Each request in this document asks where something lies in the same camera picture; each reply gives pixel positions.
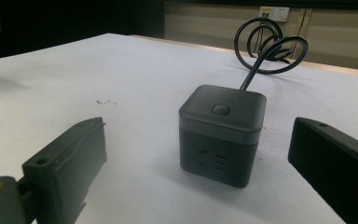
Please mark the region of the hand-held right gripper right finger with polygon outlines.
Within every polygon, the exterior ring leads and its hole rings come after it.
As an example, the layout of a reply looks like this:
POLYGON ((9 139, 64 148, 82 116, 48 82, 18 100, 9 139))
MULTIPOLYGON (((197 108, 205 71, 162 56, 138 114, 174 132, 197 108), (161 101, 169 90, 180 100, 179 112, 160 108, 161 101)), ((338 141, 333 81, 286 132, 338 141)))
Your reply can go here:
POLYGON ((358 140, 317 120, 295 119, 288 161, 347 224, 358 224, 358 140))

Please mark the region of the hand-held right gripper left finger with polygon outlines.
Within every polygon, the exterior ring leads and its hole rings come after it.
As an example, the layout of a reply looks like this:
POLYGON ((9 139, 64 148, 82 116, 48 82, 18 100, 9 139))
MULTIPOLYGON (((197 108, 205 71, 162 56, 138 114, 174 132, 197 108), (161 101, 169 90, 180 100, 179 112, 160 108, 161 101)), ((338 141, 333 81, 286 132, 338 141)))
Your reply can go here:
POLYGON ((103 119, 78 122, 22 165, 38 224, 75 224, 107 160, 103 119))

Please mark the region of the black cube power socket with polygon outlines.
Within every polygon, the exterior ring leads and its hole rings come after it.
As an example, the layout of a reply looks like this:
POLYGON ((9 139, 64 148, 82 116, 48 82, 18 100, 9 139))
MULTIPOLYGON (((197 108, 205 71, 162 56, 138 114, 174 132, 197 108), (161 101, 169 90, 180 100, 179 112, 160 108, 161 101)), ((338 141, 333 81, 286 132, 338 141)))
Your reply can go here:
POLYGON ((179 109, 181 167, 235 188, 246 187, 266 102, 257 92, 197 87, 179 109))

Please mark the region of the white table cloth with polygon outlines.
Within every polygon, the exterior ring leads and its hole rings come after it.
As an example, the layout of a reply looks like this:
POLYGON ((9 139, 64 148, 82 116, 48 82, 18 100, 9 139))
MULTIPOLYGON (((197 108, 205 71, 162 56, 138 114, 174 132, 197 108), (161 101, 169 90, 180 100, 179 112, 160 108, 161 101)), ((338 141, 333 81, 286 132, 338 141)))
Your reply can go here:
POLYGON ((107 163, 77 224, 341 224, 287 159, 294 120, 319 120, 358 139, 358 75, 299 66, 256 76, 267 99, 247 187, 184 171, 178 111, 204 84, 238 88, 233 53, 101 35, 0 59, 0 175, 81 120, 104 120, 107 163))

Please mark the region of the white wall outlet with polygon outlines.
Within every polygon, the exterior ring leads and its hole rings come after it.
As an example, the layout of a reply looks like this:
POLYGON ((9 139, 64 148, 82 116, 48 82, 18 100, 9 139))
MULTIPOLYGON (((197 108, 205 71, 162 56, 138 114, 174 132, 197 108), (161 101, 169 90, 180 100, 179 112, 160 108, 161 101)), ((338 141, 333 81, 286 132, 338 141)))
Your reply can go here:
POLYGON ((259 16, 273 21, 287 21, 289 10, 289 7, 261 7, 259 16))

